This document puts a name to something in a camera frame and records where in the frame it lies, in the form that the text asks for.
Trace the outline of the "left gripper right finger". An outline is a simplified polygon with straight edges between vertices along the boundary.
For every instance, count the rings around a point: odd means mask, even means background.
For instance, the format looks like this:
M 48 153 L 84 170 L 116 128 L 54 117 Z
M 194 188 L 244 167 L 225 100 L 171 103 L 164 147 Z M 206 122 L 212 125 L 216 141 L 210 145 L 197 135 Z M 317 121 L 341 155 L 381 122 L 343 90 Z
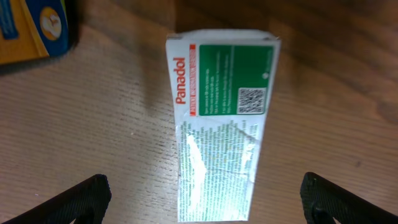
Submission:
M 397 223 L 392 214 L 313 172 L 300 187 L 303 212 L 309 224 Z

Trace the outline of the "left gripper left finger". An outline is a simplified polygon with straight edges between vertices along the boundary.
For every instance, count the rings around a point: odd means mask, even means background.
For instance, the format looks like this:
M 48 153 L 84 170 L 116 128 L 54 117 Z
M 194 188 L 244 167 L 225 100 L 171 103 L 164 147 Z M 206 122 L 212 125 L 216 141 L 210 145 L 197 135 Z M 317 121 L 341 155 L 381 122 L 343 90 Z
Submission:
M 4 224 L 101 224 L 110 201 L 107 177 L 96 174 Z

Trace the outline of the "white green Panadol box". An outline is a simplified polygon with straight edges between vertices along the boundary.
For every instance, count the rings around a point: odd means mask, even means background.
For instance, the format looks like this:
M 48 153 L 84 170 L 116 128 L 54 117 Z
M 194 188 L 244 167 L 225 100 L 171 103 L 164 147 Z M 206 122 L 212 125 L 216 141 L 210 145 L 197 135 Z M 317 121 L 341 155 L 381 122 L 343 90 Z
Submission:
M 168 36 L 180 222 L 248 220 L 280 45 L 253 29 Z

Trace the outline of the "blue Kool Fever box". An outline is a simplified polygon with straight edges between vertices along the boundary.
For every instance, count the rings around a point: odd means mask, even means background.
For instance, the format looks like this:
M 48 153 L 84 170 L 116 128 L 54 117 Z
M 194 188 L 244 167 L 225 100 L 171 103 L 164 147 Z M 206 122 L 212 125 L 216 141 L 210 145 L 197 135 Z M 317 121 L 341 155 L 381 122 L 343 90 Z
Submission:
M 66 0 L 1 0 L 1 65 L 68 52 L 72 6 Z

